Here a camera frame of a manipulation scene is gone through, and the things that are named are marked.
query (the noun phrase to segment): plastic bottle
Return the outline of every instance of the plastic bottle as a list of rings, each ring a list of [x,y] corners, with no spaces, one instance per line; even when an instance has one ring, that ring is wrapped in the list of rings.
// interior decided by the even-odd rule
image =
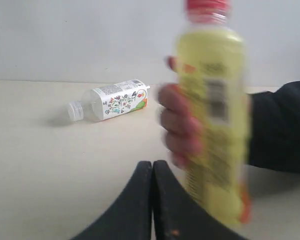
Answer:
[[[250,212],[243,173],[250,136],[245,46],[227,26],[227,0],[185,1],[189,24],[177,42],[176,71],[203,125],[203,151],[189,156],[185,188],[210,215],[234,227]]]
[[[67,111],[73,122],[100,122],[144,108],[149,88],[138,79],[98,87],[86,91],[81,101],[68,103]]]

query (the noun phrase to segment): black jacket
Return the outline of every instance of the black jacket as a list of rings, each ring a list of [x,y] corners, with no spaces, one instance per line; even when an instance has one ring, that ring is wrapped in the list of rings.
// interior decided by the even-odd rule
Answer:
[[[300,173],[300,81],[251,97],[249,164]]]

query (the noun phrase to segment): finger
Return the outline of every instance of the finger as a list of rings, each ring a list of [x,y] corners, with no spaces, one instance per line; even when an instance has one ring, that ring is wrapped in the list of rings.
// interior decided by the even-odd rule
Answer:
[[[179,169],[185,169],[187,167],[187,164],[189,162],[189,160],[187,159],[187,157],[174,153],[172,152],[172,163]]]
[[[169,83],[158,92],[158,102],[178,115],[189,115],[186,98],[180,94],[177,84]]]
[[[196,137],[180,137],[179,135],[167,132],[165,135],[166,147],[173,153],[187,155],[201,151],[201,144]]]
[[[176,71],[176,58],[174,56],[168,56],[166,58],[166,64],[172,71]]]
[[[201,123],[192,116],[182,116],[164,109],[160,116],[161,126],[169,132],[178,135],[194,135],[201,131]]]

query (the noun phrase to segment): table surface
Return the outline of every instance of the table surface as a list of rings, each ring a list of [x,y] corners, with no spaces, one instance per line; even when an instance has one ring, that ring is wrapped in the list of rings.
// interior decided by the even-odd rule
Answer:
[[[99,86],[0,81],[0,240],[68,240],[112,204],[138,161],[169,159],[156,86],[143,110],[68,122],[65,104]],[[249,186],[253,218],[239,232],[252,240],[300,240],[300,175],[250,167]]]

